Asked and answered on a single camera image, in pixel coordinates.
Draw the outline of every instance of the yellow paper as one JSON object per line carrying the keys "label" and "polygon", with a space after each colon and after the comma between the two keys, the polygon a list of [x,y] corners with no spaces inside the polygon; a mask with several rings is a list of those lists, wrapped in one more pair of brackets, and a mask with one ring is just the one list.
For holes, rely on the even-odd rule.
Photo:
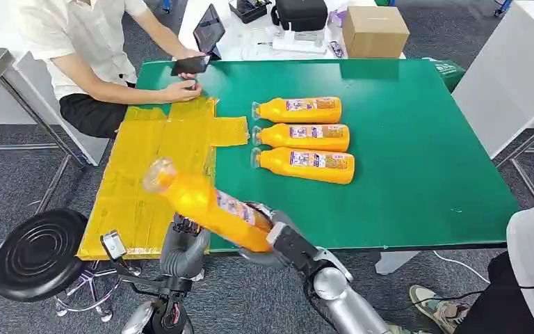
{"label": "yellow paper", "polygon": [[214,146],[243,145],[245,117],[216,118],[217,100],[197,98],[160,108],[129,107],[120,126],[83,241],[82,260],[106,260],[100,236],[117,230],[127,259],[158,258],[174,210],[158,194],[142,188],[142,176],[153,161],[169,157],[179,170],[214,178]]}

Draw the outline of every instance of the sneaker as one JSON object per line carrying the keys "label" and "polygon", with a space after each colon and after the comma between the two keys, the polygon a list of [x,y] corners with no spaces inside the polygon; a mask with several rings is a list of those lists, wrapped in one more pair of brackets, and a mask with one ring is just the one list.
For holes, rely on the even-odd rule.
{"label": "sneaker", "polygon": [[430,334],[430,333],[423,332],[423,331],[418,331],[418,332],[409,331],[406,328],[402,326],[397,326],[397,325],[388,325],[388,327],[390,328],[391,334]]}
{"label": "sneaker", "polygon": [[420,301],[427,298],[441,298],[432,290],[420,285],[411,286],[408,294],[410,295],[410,300],[416,303],[416,308],[437,323],[445,334],[453,334],[455,328],[464,321],[469,311],[468,304],[454,303],[452,301],[430,300],[420,303]]}

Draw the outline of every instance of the black stool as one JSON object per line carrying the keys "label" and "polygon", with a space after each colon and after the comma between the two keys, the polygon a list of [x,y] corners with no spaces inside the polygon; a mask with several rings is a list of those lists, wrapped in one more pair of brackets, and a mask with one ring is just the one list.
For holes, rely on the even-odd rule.
{"label": "black stool", "polygon": [[[103,304],[120,284],[120,277],[100,299],[94,279],[116,272],[97,271],[99,262],[89,265],[75,256],[86,225],[87,218],[80,213],[55,209],[17,226],[0,245],[0,295],[27,303],[54,297],[58,316],[94,308],[103,322],[109,321],[113,313]],[[84,285],[89,286],[93,302],[72,307],[66,300]]]}

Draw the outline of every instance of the plastic bottle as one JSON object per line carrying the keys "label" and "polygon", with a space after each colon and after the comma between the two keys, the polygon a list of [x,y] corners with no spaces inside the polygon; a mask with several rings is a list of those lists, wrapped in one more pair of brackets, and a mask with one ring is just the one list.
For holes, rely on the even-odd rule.
{"label": "plastic bottle", "polygon": [[254,252],[271,251],[271,222],[257,210],[211,184],[205,175],[178,173],[170,159],[155,161],[143,178],[175,211],[232,243]]}
{"label": "plastic bottle", "polygon": [[275,174],[339,184],[350,183],[355,172],[355,158],[351,154],[293,148],[269,151],[253,148],[251,164]]}
{"label": "plastic bottle", "polygon": [[254,127],[252,142],[255,145],[266,144],[273,148],[347,152],[349,128],[342,124],[288,125],[280,123],[266,129]]}
{"label": "plastic bottle", "polygon": [[315,97],[284,100],[276,98],[266,103],[252,103],[252,117],[275,123],[336,123],[341,119],[338,97]]}

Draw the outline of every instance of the bottle label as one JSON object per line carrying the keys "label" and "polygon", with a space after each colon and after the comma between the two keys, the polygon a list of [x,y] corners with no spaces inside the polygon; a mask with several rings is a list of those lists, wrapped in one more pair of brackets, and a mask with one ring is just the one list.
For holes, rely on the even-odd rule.
{"label": "bottle label", "polygon": [[235,199],[234,197],[223,193],[222,191],[216,190],[216,199],[218,206],[228,212],[233,214],[240,219],[244,220],[247,224],[254,226],[254,210],[240,200]]}
{"label": "bottle label", "polygon": [[341,138],[343,130],[338,125],[292,125],[290,138]]}
{"label": "bottle label", "polygon": [[318,99],[286,100],[286,109],[288,111],[332,109],[334,106],[335,101],[330,97],[321,97]]}
{"label": "bottle label", "polygon": [[319,154],[311,152],[291,151],[289,164],[292,166],[347,169],[347,154]]}

